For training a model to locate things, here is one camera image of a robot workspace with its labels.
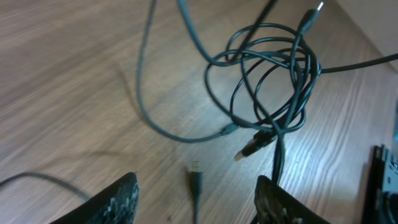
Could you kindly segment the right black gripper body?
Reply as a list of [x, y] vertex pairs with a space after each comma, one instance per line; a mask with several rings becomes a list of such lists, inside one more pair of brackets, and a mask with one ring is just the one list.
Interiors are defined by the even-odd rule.
[[392, 132], [392, 149], [374, 146], [361, 222], [397, 224], [397, 119]]

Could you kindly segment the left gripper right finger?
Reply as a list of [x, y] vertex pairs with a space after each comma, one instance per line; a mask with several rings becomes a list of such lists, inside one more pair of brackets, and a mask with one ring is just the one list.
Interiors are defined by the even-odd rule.
[[254, 223], [329, 224], [264, 175], [257, 178]]

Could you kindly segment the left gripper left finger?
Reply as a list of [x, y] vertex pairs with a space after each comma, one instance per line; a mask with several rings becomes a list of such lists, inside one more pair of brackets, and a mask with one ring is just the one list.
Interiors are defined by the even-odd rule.
[[128, 172], [87, 202], [52, 224], [132, 223], [139, 204], [136, 174]]

